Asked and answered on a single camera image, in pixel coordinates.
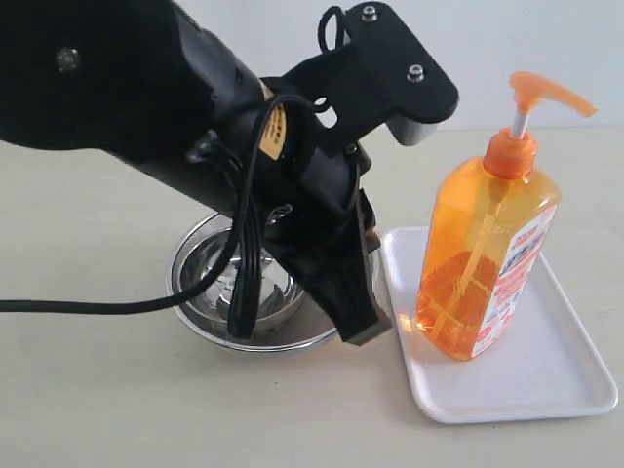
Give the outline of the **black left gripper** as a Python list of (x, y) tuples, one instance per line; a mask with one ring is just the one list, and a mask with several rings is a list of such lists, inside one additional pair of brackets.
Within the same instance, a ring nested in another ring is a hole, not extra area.
[(330, 155), (294, 140), (280, 150), (262, 144), (254, 194), (270, 216), (264, 246), (331, 319), (342, 341), (362, 346), (390, 329), (374, 286), (381, 242), (360, 177), (371, 168), (361, 145)]

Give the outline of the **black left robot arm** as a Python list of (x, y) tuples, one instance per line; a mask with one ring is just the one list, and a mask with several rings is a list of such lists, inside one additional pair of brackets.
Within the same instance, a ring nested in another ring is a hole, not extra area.
[(121, 304), (5, 300), (7, 312), (133, 315), (205, 292), (241, 258), (227, 328), (256, 323), (271, 254), (365, 344), (390, 328), (371, 290), (378, 241), (360, 153), (330, 148), (318, 107), (291, 80), (258, 78), (174, 1), (5, 1), (1, 138), (49, 151), (98, 149), (228, 216), (214, 266), (170, 296)]

